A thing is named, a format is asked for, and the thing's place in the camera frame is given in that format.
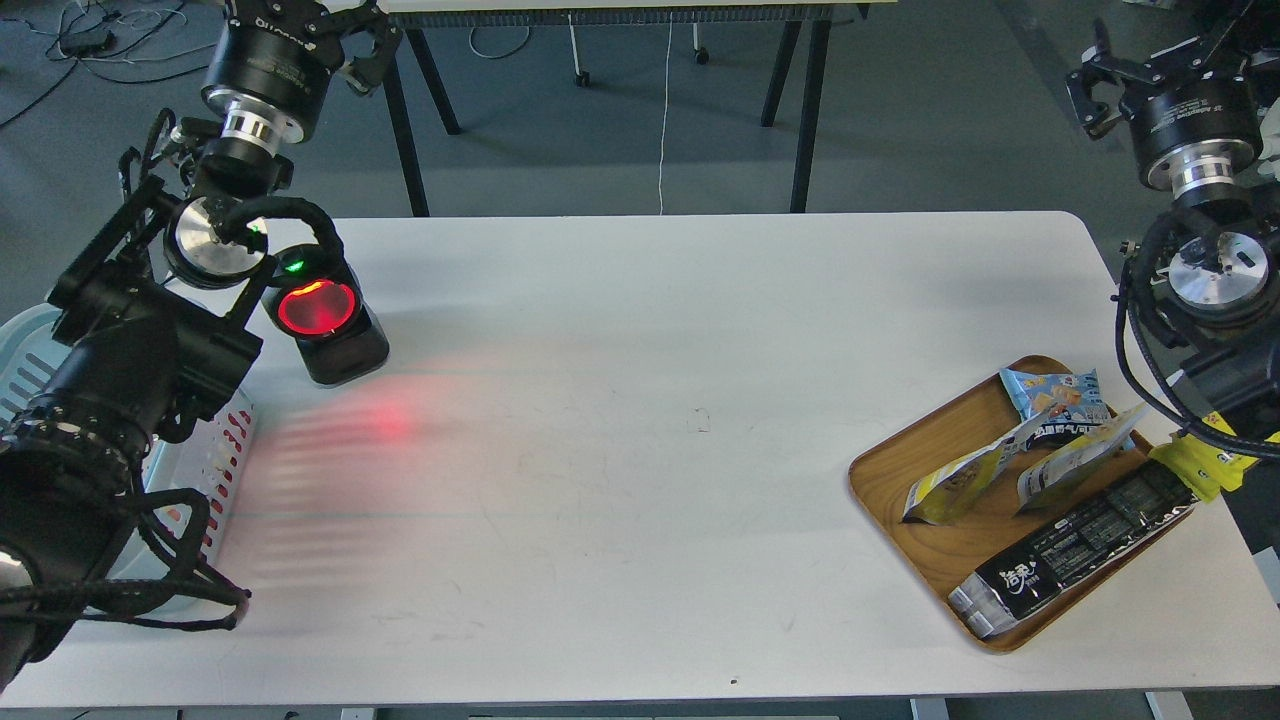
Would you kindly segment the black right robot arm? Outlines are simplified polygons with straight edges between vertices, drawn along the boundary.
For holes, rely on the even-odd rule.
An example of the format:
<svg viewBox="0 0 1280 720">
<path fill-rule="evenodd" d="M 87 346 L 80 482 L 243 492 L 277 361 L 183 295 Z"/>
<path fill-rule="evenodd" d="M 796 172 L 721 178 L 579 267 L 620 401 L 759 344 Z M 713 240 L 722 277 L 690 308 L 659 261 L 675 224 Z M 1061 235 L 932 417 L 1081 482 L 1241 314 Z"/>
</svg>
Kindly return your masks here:
<svg viewBox="0 0 1280 720">
<path fill-rule="evenodd" d="M 1125 126 L 1137 179 L 1171 204 L 1129 252 L 1117 328 L 1133 331 L 1158 382 L 1152 404 L 1184 433 L 1277 459 L 1277 10 L 1239 1 L 1199 33 L 1140 60 L 1102 20 L 1065 85 L 1093 140 Z M 1221 419 L 1188 407 L 1149 342 L 1185 348 L 1179 377 Z"/>
</svg>

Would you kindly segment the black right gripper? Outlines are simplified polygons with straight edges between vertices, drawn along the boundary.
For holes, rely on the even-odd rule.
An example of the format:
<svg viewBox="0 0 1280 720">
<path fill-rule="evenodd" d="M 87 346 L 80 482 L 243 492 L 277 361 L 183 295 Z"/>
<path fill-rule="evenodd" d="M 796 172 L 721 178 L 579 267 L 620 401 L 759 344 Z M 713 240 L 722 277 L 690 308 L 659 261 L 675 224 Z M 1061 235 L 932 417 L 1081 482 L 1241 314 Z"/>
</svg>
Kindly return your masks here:
<svg viewBox="0 0 1280 720">
<path fill-rule="evenodd" d="M 1089 140 L 1101 140 L 1121 120 L 1129 123 L 1139 182 L 1157 191 L 1185 193 L 1233 177 L 1260 159 L 1257 102 L 1249 82 L 1251 61 L 1193 70 L 1183 79 L 1170 73 L 1157 85 L 1135 79 L 1137 64 L 1112 53 L 1105 22 L 1093 22 L 1094 42 L 1082 64 L 1065 78 L 1076 123 Z M 1123 88 L 1112 108 L 1094 99 L 1100 83 Z"/>
</svg>

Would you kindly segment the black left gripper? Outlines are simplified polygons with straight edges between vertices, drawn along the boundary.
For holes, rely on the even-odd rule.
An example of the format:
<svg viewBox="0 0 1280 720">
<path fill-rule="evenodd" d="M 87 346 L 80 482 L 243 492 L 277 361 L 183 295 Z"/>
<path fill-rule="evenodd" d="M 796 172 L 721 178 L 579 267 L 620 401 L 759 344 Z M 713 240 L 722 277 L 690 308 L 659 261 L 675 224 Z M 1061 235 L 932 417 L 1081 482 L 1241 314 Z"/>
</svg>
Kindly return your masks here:
<svg viewBox="0 0 1280 720">
<path fill-rule="evenodd" d="M 340 78 L 364 97 L 384 81 L 403 32 L 376 3 L 349 13 L 348 35 L 369 35 L 371 49 L 344 60 Z M 343 61 L 339 40 L 320 33 L 326 15 L 317 1 L 225 1 L 225 24 L 201 91 L 205 105 L 225 117 L 233 100 L 252 99 L 284 117 L 284 141 L 308 140 Z"/>
</svg>

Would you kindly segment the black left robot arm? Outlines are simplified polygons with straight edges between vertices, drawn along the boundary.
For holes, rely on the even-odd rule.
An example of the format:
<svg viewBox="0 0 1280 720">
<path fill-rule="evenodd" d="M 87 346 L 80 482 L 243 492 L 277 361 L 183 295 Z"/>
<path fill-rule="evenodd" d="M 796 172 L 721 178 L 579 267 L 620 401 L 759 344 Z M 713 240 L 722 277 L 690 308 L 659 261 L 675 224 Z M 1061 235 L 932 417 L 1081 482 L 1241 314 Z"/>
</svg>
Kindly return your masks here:
<svg viewBox="0 0 1280 720">
<path fill-rule="evenodd" d="M 262 348 L 256 309 L 320 386 L 390 352 L 334 220 L 285 195 L 280 147 L 312 136 L 335 76 L 372 92 L 401 31 L 375 1 L 229 1 L 224 22 L 202 88 L 216 119 L 178 120 L 161 150 L 184 195 L 133 154 L 137 186 L 47 297 L 69 354 L 3 427 L 4 684 L 79 621 L 160 628 L 177 596 L 228 607 L 177 630 L 244 616 L 250 592 L 205 555 L 210 498 L 142 478 L 155 441 L 187 441 L 230 402 Z"/>
</svg>

